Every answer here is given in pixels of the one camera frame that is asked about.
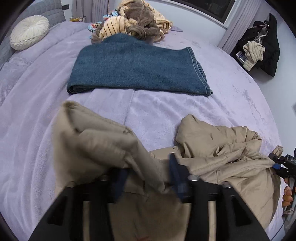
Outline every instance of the purple bedspread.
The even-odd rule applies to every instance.
[[[66,99],[131,127],[148,151],[173,146],[180,120],[189,113],[213,125],[248,126],[262,137],[263,154],[280,145],[254,80],[222,50],[185,33],[170,32],[155,45],[192,47],[213,90],[210,97],[103,88],[69,96],[66,84],[76,57],[91,44],[87,25],[56,25],[0,71],[0,211],[20,241],[28,240],[54,199],[51,126]],[[271,237],[279,215],[268,230]]]

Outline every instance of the black wall switch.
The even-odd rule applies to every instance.
[[[63,5],[63,6],[62,6],[62,10],[67,10],[67,9],[69,9],[69,7],[70,7],[70,4]]]

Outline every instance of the quilted headboard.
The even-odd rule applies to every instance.
[[[6,34],[3,42],[0,45],[0,69],[3,64],[9,60],[13,55],[15,50],[11,48],[9,44],[9,36],[13,28],[23,19],[33,16],[33,15],[42,15],[49,20],[50,27],[64,22],[65,16],[64,11],[62,10],[61,0],[43,0],[35,4],[30,5],[13,23],[8,33]]]

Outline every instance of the round white pillow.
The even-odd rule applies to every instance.
[[[41,15],[20,21],[12,30],[9,42],[15,50],[24,50],[39,42],[49,30],[49,21]]]

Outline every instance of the gray curtain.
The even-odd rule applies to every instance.
[[[72,16],[85,17],[88,23],[103,21],[103,15],[108,13],[108,5],[112,8],[114,0],[73,0]]]
[[[252,22],[263,0],[242,0],[218,47],[230,54]]]

